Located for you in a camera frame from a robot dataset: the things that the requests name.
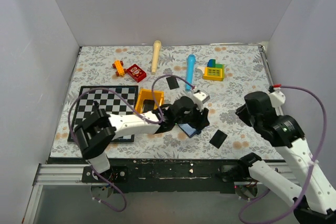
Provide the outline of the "black credit card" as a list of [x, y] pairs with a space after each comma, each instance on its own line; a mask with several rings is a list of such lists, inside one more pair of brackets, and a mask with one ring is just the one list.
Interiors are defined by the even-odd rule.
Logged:
[[168, 83], [170, 90], [174, 90], [180, 87], [177, 79], [174, 76], [166, 77], [166, 81]]

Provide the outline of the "blue leather card holder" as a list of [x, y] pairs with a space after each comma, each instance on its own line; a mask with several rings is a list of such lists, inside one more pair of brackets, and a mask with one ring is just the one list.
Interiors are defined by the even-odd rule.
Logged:
[[189, 138], [201, 133], [200, 130], [191, 127], [189, 124], [179, 124], [178, 126]]

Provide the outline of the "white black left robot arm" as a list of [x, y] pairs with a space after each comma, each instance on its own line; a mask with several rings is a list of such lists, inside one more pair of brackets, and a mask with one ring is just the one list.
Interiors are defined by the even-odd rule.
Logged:
[[128, 135], [159, 134], [172, 130], [177, 124], [188, 124], [201, 131], [209, 126], [208, 109], [204, 104], [209, 94], [196, 92], [192, 97], [182, 96], [173, 104], [164, 104], [159, 109], [136, 114], [108, 114], [104, 109], [94, 111], [74, 130], [74, 136], [83, 159], [93, 167], [93, 175], [100, 182], [111, 178], [112, 170], [105, 153], [111, 141]]

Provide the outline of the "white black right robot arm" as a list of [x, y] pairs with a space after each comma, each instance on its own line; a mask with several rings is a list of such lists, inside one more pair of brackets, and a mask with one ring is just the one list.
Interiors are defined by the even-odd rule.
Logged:
[[275, 148], [298, 183], [280, 175], [255, 153], [238, 160], [238, 176], [268, 187], [291, 207], [299, 223], [335, 223], [335, 189], [310, 152], [298, 122], [276, 112], [285, 103], [285, 95], [279, 89], [256, 91], [245, 95], [244, 100], [236, 115]]

